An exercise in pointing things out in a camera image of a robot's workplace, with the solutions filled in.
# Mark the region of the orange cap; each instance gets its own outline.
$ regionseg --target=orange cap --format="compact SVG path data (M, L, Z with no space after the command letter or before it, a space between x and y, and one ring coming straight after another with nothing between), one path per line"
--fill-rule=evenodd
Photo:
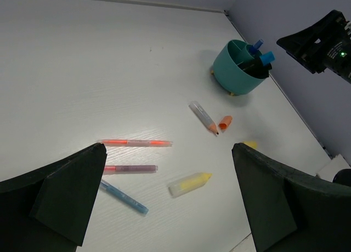
M218 124L221 130L225 130L231 124L232 116L225 116L221 122Z

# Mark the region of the pen cap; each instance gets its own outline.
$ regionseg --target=pen cap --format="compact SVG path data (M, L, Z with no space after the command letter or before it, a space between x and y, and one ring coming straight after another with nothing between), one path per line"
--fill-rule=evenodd
M232 116L225 116L221 122L218 124L221 130L225 130L228 128L228 126L231 124L231 121L233 120Z
M260 39L259 41L257 41L257 43L255 45L252 45L248 51L250 52L250 54L254 55L257 53L258 49L261 47L261 45L263 44L263 40Z
M243 141L243 144L246 144L248 147L251 147L253 149L257 149L257 142L256 141Z
M267 64L269 64L269 63L271 63L272 61L275 60L275 57L274 57L272 51L263 54L259 58L261 59L263 66L265 66L265 65L267 65Z
M206 182L212 177L212 174L210 173L203 173L202 177L206 180Z

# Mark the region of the transparent pen barrel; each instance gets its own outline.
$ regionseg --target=transparent pen barrel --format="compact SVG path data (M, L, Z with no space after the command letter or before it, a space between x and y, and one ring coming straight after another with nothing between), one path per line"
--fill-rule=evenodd
M189 104L189 107L206 127L209 127L212 123L214 123L197 101L192 101Z

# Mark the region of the blue cap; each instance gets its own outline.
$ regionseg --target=blue cap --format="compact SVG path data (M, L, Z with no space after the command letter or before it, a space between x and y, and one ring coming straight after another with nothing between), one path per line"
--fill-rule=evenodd
M255 45L252 45L249 49L248 52L252 55L256 54L258 49L261 47L261 45L263 44L263 40L260 39L259 41L256 42Z
M269 63L275 60L275 57L272 51L263 54L259 58L261 59L263 66L268 65Z

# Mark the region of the teal pen holder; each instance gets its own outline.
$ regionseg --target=teal pen holder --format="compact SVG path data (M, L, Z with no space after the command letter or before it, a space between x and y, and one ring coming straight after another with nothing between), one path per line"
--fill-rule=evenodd
M213 63L214 77L231 95L247 94L264 81L251 77L238 67L239 64L254 59L247 51L250 46L240 40L229 41ZM258 51L256 56L261 56L261 52Z

